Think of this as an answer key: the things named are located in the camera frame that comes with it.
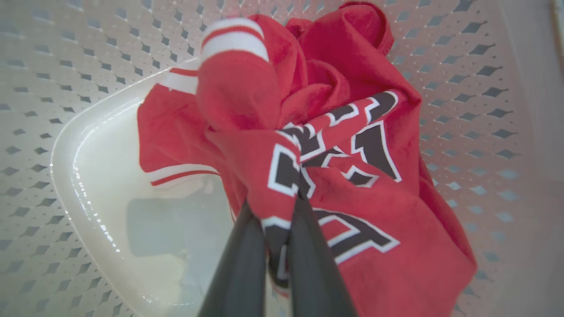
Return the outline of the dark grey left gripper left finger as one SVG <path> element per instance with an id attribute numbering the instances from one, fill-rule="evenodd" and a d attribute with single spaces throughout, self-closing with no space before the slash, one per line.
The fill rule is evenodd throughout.
<path id="1" fill-rule="evenodd" d="M 242 205 L 214 277 L 200 307 L 200 317 L 265 315 L 267 247 L 260 221 Z"/>

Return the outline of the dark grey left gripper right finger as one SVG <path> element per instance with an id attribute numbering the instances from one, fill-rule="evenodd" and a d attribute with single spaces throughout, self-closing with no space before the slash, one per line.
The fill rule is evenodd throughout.
<path id="1" fill-rule="evenodd" d="M 289 233 L 289 285 L 294 317 L 356 317 L 308 197 L 296 197 Z"/>

